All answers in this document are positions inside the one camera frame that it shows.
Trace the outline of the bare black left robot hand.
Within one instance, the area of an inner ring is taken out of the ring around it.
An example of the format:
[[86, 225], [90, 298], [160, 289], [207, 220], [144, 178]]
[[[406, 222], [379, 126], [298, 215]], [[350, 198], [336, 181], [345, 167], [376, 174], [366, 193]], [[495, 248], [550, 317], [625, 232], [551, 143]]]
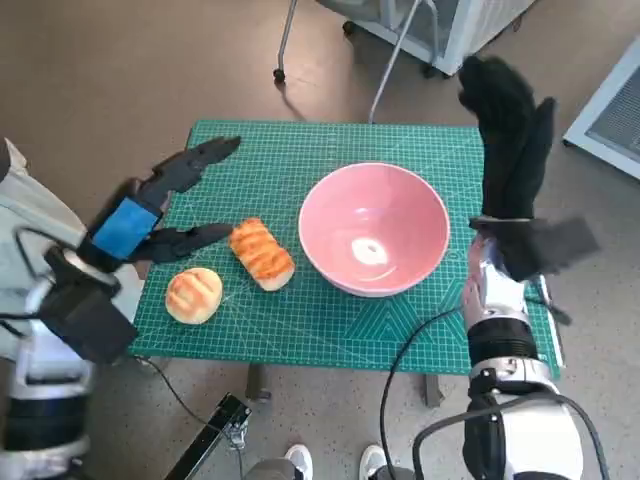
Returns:
[[146, 179], [123, 181], [88, 227], [78, 256], [112, 273], [139, 260], [171, 262], [229, 235], [227, 224], [206, 225], [186, 233], [169, 228], [155, 234], [153, 230], [172, 192], [187, 192], [202, 179], [208, 166], [224, 161], [240, 144], [239, 136], [216, 137], [171, 155], [153, 166]]

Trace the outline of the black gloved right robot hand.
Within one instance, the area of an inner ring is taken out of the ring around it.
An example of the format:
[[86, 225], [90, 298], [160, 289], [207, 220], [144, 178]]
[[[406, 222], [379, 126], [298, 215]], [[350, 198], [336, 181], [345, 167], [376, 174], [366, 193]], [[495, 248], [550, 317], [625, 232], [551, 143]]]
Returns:
[[554, 136], [556, 100], [538, 103], [526, 79], [503, 59], [469, 56], [458, 98], [474, 114], [484, 147], [482, 214], [532, 219]]

